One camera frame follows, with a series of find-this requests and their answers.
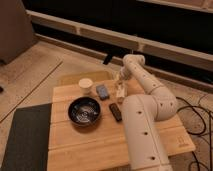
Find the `remote control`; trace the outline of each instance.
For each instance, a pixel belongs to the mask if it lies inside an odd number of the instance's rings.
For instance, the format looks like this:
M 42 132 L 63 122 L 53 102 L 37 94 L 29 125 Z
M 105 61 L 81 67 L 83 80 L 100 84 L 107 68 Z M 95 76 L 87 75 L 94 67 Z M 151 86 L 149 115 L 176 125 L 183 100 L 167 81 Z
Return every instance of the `remote control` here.
M 112 114 L 113 114 L 113 116 L 114 116 L 114 118 L 116 119 L 117 122 L 122 121 L 121 111 L 119 110 L 116 103 L 110 104 L 109 109 L 112 112 Z

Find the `black panel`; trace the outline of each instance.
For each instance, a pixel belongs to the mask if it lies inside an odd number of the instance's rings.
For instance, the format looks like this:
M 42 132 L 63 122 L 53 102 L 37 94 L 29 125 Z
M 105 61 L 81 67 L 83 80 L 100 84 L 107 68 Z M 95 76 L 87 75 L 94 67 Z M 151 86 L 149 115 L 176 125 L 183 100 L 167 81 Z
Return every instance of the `black panel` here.
M 23 0 L 26 8 L 73 21 L 107 27 L 113 0 Z
M 115 0 L 113 29 L 213 54 L 213 14 Z
M 2 171 L 46 171 L 51 104 L 15 111 Z

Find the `gray cloth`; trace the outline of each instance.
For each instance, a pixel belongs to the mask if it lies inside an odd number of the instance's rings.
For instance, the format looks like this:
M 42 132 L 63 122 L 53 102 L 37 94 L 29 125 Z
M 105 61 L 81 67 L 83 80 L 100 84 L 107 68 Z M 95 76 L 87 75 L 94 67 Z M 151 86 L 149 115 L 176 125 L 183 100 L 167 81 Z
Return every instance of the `gray cloth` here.
M 9 63 L 37 40 L 21 0 L 0 1 L 0 61 Z
M 46 171 L 51 104 L 17 109 L 1 171 Z

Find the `wooden board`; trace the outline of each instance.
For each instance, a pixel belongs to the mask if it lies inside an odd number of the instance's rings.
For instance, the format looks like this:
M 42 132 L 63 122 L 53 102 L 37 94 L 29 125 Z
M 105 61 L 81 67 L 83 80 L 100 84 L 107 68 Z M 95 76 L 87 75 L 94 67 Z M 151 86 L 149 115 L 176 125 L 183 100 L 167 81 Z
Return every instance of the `wooden board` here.
M 110 93 L 110 99 L 100 101 L 95 86 L 103 83 Z M 135 79 L 127 83 L 128 95 L 144 93 Z M 54 88 L 48 170 L 94 171 L 128 164 L 123 124 L 115 121 L 108 108 L 110 103 L 116 102 L 114 80 L 96 82 L 93 86 L 91 96 L 99 101 L 102 116 L 96 124 L 86 129 L 74 126 L 67 114 L 70 103 L 81 96 L 78 85 Z M 178 115 L 156 123 L 156 127 L 168 155 L 195 150 Z

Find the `black remote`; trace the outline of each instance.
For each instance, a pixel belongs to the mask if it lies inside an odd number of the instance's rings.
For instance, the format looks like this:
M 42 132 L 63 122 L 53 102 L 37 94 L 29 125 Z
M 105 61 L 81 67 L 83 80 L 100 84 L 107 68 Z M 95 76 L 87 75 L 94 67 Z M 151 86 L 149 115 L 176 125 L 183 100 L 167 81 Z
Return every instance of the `black remote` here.
M 117 122 L 122 121 L 121 111 L 119 110 L 116 103 L 110 104 L 109 109 L 112 112 L 112 114 L 113 114 L 113 116 L 114 116 L 114 118 L 116 119 Z
M 4 89 L 0 86 L 0 93 L 2 93 L 4 91 Z

